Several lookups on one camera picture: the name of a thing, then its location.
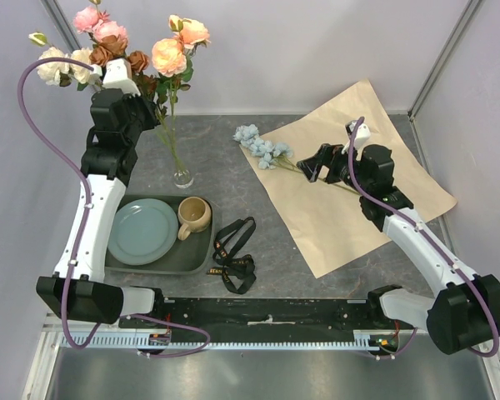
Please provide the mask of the orange wrapping paper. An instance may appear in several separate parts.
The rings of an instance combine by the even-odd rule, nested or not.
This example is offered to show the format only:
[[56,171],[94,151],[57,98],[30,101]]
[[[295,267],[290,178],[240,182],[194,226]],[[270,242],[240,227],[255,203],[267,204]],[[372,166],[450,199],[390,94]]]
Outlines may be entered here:
[[296,122],[234,139],[316,278],[388,241],[383,219],[413,210],[431,221],[456,199],[401,139],[368,80]]

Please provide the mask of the light blue flower stem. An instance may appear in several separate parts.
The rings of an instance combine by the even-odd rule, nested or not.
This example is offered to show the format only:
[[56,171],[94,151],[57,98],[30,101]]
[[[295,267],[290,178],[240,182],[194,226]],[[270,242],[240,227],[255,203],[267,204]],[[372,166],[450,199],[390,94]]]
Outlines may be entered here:
[[[260,138],[259,130],[255,124],[242,125],[235,129],[232,139],[249,150],[252,157],[257,158],[257,166],[261,170],[281,168],[286,171],[302,174],[291,161],[293,150],[284,142],[273,143]],[[357,193],[354,188],[347,188],[346,184],[332,183],[333,186]]]

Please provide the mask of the peach rose stem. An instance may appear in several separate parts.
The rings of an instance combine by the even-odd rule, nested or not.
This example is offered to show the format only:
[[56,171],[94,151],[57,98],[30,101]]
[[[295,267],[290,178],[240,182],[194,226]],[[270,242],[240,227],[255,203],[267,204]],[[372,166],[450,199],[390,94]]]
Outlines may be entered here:
[[194,74],[193,57],[200,47],[210,43],[206,26],[196,19],[171,15],[168,26],[172,37],[156,42],[152,47],[152,65],[156,77],[156,116],[161,124],[167,116],[174,119],[178,94],[190,89]]

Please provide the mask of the cream white rose stem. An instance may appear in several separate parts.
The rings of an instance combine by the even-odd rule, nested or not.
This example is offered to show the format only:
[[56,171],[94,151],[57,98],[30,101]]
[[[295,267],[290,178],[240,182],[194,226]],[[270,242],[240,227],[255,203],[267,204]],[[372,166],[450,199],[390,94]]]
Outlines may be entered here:
[[[32,32],[28,35],[32,44],[45,48],[39,60],[46,58],[70,58],[81,63],[91,65],[90,56],[92,49],[82,47],[67,54],[57,47],[50,44],[47,37],[42,32]],[[77,90],[82,91],[87,86],[101,87],[100,77],[94,75],[85,67],[78,66],[70,62],[48,62],[36,67],[37,75],[50,86],[59,86],[65,88],[70,86],[73,81],[77,83]]]

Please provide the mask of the pink rose stem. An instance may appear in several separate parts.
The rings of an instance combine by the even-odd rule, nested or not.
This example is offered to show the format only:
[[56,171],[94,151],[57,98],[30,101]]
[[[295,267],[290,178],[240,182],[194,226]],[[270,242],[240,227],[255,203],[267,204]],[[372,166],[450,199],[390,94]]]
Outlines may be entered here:
[[109,13],[100,8],[101,1],[89,1],[89,3],[90,5],[78,11],[72,20],[77,32],[89,34],[97,43],[109,37],[126,42],[127,29],[113,21]]

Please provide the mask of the black printed ribbon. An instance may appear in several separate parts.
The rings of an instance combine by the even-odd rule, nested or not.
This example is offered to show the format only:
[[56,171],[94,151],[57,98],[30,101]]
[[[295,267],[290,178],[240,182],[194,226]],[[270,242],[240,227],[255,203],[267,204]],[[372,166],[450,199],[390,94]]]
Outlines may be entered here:
[[230,293],[246,294],[257,279],[253,257],[238,256],[255,230],[253,217],[238,219],[220,229],[213,240],[212,260],[216,265],[207,270],[207,275],[219,276]]

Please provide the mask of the brown rose stem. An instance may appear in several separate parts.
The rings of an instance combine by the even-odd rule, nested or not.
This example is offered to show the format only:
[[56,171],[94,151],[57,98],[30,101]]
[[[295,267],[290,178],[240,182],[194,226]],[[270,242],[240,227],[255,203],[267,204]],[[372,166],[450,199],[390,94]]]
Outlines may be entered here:
[[[117,40],[115,37],[108,37],[102,42],[95,40],[90,56],[92,64],[96,64],[105,69],[108,61],[125,58],[131,64],[132,80],[137,84],[141,94],[155,104],[156,115],[156,77],[158,73],[153,68],[151,55],[147,55],[142,51],[133,51],[126,53],[128,41]],[[161,124],[158,117],[158,123],[161,125],[162,131],[158,134],[163,144],[167,146],[170,153],[174,148],[177,153],[177,138],[176,138],[176,116],[171,119],[169,116],[164,120],[165,124]]]

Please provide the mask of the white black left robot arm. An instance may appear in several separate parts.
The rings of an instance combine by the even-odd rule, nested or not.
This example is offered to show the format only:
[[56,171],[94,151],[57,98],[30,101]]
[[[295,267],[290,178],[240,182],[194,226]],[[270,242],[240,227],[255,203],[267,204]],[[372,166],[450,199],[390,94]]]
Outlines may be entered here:
[[92,96],[86,150],[79,168],[80,198],[72,229],[51,276],[37,280],[37,295],[60,318],[113,324],[127,313],[149,328],[166,318],[151,289],[124,289],[104,282],[113,220],[138,160],[141,134],[158,125],[154,104],[138,94],[103,89]]

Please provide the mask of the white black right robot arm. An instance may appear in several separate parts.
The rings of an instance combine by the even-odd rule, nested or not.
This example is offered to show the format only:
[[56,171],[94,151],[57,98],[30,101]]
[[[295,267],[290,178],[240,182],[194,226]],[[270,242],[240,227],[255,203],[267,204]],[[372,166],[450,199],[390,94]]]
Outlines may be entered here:
[[500,345],[500,282],[481,276],[455,256],[428,228],[411,200],[394,184],[392,152],[368,145],[362,152],[323,144],[297,162],[311,183],[322,168],[325,183],[344,183],[359,194],[365,218],[408,256],[433,296],[418,296],[399,286],[372,292],[365,318],[375,328],[392,320],[422,329],[447,355],[468,349],[490,358]]

